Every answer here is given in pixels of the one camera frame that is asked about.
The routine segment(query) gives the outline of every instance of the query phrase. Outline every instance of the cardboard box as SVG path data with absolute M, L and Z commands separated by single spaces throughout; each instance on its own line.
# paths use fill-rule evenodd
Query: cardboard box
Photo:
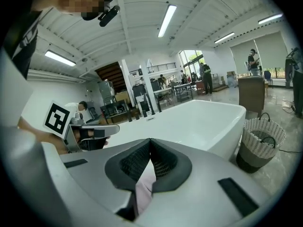
M 228 72 L 227 72 L 227 76 L 232 76 L 232 75 L 234 75 L 234 74 L 235 74 L 234 71 L 228 71 Z
M 123 100 L 126 100 L 126 103 L 127 104 L 130 104 L 131 103 L 131 100 L 129 98 L 129 95 L 128 95 L 128 92 L 125 91 L 125 92 L 122 92 L 122 93 L 117 93 L 116 94 L 116 101 L 123 101 Z

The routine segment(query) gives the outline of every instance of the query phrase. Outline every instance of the trash can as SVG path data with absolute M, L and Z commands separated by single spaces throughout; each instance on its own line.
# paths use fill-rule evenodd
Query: trash can
M 278 152 L 286 139 L 285 130 L 276 122 L 255 118 L 244 124 L 242 140 L 237 154 L 239 168 L 254 173 L 265 166 Z

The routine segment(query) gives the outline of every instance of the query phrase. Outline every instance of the ceiling beam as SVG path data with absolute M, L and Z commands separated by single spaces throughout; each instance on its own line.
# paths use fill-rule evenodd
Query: ceiling beam
M 247 13 L 243 14 L 242 16 L 238 17 L 237 19 L 235 19 L 234 21 L 230 22 L 229 24 L 225 25 L 224 27 L 222 27 L 221 29 L 219 29 L 217 32 L 215 32 L 214 34 L 212 34 L 211 36 L 209 36 L 208 38 L 202 40 L 201 42 L 199 42 L 197 44 L 197 48 L 201 49 L 201 46 L 203 46 L 204 44 L 206 44 L 207 42 L 211 41 L 211 40 L 216 40 L 218 39 L 218 37 L 220 36 L 224 36 L 225 33 L 230 32 L 230 30 L 232 30 L 235 26 L 245 22 L 246 20 L 260 14 L 263 13 L 267 10 L 266 6 L 259 6 L 256 8 L 253 8 L 252 10 L 248 11 Z
M 95 67 L 96 63 L 89 58 L 87 55 L 82 53 L 81 51 L 78 51 L 75 47 L 67 43 L 65 40 L 62 38 L 58 37 L 56 34 L 54 34 L 52 31 L 48 30 L 47 28 L 43 27 L 42 25 L 38 24 L 38 36 L 41 37 L 42 39 L 46 40 L 50 44 L 53 44 L 60 49 L 78 57 L 78 58 L 87 58 L 86 64 L 88 65 L 89 68 Z
M 191 23 L 194 21 L 194 19 L 202 12 L 203 9 L 207 8 L 207 6 L 212 2 L 213 0 L 200 0 L 200 2 L 197 4 L 197 6 L 192 10 L 192 12 L 189 14 L 187 19 L 183 22 L 180 29 L 177 31 L 177 33 L 174 35 L 175 39 L 170 43 L 170 47 L 174 47 L 174 45 L 177 43 L 177 41 L 180 39 L 181 35 L 184 33 L 184 31 L 190 27 Z
M 124 30 L 126 43 L 127 43 L 127 48 L 128 48 L 129 53 L 132 54 L 132 47 L 131 47 L 131 43 L 129 42 L 124 0 L 118 0 L 118 5 L 120 7 L 120 17 L 122 20 L 122 26 L 123 26 L 123 30 Z

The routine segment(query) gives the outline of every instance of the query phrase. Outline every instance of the gray concrete floor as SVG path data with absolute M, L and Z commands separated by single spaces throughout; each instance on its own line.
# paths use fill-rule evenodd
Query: gray concrete floor
M 239 104 L 239 90 L 228 88 L 223 91 L 213 93 L 212 96 L 197 96 L 194 92 L 194 99 L 228 104 Z M 303 139 L 303 120 L 295 117 L 294 113 L 286 113 L 282 109 L 283 100 L 293 101 L 293 90 L 286 88 L 269 88 L 268 96 L 265 97 L 263 112 L 270 115 L 271 119 L 281 125 L 286 131 L 286 140 L 281 149 L 287 151 L 302 151 L 301 142 Z M 163 110 L 172 107 L 172 105 L 163 106 Z M 256 118 L 257 113 L 247 112 L 246 119 Z M 231 162 L 236 164 L 235 157 L 239 148 L 235 151 Z M 262 185 L 270 194 L 276 193 L 283 188 L 291 179 L 298 161 L 302 154 L 286 153 L 279 151 L 275 157 L 257 172 L 250 174 L 260 185 Z

